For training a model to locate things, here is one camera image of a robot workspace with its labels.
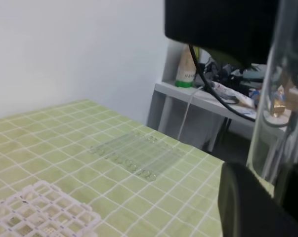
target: black object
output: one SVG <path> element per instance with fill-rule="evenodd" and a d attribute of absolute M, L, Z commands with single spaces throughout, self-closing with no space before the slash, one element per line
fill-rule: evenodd
<path fill-rule="evenodd" d="M 224 237 L 298 237 L 298 222 L 241 164 L 223 164 L 218 207 Z"/>
<path fill-rule="evenodd" d="M 165 35 L 218 62 L 266 63 L 278 0 L 165 0 Z"/>
<path fill-rule="evenodd" d="M 284 165 L 274 189 L 275 201 L 298 221 L 298 165 Z"/>

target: bottle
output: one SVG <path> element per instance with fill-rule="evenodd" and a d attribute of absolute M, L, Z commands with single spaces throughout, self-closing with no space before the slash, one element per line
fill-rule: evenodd
<path fill-rule="evenodd" d="M 196 57 L 199 58 L 199 50 L 195 48 Z M 178 65 L 175 86 L 177 87 L 191 87 L 196 74 L 196 67 L 189 51 L 188 45 L 184 46 L 182 56 Z"/>

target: white plastic grid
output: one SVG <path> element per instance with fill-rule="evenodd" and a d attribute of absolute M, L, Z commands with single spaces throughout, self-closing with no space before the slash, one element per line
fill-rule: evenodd
<path fill-rule="evenodd" d="M 139 132 L 131 132 L 91 147 L 90 152 L 122 164 L 130 172 L 150 181 L 156 180 L 157 175 L 184 156 L 182 151 Z"/>
<path fill-rule="evenodd" d="M 100 215 L 55 185 L 39 181 L 0 201 L 0 237 L 97 237 Z"/>

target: white lattice tray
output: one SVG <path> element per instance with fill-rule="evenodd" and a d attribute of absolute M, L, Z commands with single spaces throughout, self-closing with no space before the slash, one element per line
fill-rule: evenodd
<path fill-rule="evenodd" d="M 96 237 L 92 208 L 39 181 L 0 201 L 0 237 Z"/>

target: white wall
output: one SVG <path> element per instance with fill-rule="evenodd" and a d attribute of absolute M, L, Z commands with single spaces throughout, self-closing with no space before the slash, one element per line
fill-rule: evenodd
<path fill-rule="evenodd" d="M 1 0 L 0 117 L 90 98 L 145 123 L 163 25 L 161 0 Z"/>

